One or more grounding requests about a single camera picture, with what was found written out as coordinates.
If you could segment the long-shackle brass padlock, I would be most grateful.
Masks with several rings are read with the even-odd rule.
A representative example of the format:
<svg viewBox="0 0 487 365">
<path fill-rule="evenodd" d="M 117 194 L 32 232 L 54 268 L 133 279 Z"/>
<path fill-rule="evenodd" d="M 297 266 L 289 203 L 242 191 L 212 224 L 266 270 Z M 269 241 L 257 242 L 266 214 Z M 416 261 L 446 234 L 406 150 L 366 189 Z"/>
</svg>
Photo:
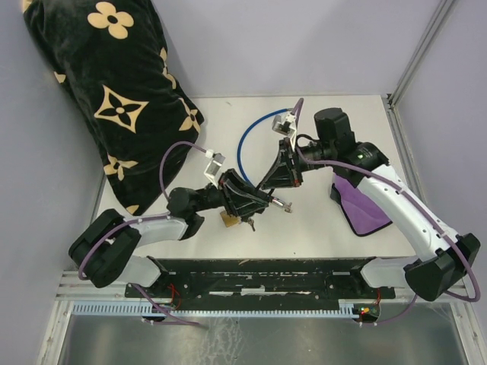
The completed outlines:
<svg viewBox="0 0 487 365">
<path fill-rule="evenodd" d="M 222 211 L 220 213 L 220 217 L 221 217 L 224 225 L 226 226 L 226 228 L 233 227 L 235 225 L 240 224 L 240 218 L 239 217 L 235 217 L 231 214 L 228 214 L 226 211 Z"/>
</svg>

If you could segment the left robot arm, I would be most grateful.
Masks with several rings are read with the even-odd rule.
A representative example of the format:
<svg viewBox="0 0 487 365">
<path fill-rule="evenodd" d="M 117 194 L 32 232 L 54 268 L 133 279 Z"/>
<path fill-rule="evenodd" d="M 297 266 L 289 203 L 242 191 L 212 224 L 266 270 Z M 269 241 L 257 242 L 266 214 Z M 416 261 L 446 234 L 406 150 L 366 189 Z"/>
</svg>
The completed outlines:
<svg viewBox="0 0 487 365">
<path fill-rule="evenodd" d="M 78 266 L 78 277 L 104 288 L 119 281 L 141 286 L 153 297 L 167 291 L 164 270 L 135 250 L 161 241 L 181 241 L 195 236 L 205 219 L 201 212 L 222 208 L 226 215 L 249 223 L 269 207 L 271 196 L 249 184 L 237 171 L 225 171 L 216 184 L 201 189 L 178 187 L 169 194 L 167 212 L 123 217 L 115 209 L 105 210 L 69 248 Z"/>
</svg>

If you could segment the long padlock keys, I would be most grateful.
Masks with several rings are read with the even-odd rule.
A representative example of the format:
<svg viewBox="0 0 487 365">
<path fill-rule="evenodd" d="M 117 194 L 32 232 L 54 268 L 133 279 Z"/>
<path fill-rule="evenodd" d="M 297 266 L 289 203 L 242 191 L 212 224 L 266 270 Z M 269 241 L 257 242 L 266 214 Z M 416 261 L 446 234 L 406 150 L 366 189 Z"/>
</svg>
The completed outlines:
<svg viewBox="0 0 487 365">
<path fill-rule="evenodd" d="M 247 218 L 245 220 L 245 222 L 250 225 L 250 227 L 251 227 L 251 229 L 252 229 L 253 232 L 256 231 L 254 219 L 252 219 L 251 217 L 249 217 L 249 218 Z"/>
</svg>

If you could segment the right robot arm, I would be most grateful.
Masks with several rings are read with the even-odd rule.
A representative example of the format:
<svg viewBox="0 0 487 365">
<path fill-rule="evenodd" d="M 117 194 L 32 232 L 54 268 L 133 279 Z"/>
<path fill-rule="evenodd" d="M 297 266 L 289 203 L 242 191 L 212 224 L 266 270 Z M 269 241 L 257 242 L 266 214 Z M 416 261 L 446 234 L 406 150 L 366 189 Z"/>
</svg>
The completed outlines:
<svg viewBox="0 0 487 365">
<path fill-rule="evenodd" d="M 473 275 L 479 240 L 471 233 L 461 236 L 442 222 L 412 193 L 374 144 L 356 141 L 342 109 L 315 113 L 318 139 L 304 147 L 297 144 L 298 120 L 296 109 L 274 118 L 272 129 L 284 138 L 259 188 L 299 187 L 305 172 L 332 167 L 337 176 L 385 213 L 415 251 L 412 258 L 369 261 L 349 278 L 355 296 L 367 297 L 377 287 L 408 287 L 432 302 L 443 294 L 451 295 L 452 286 L 465 275 Z"/>
</svg>

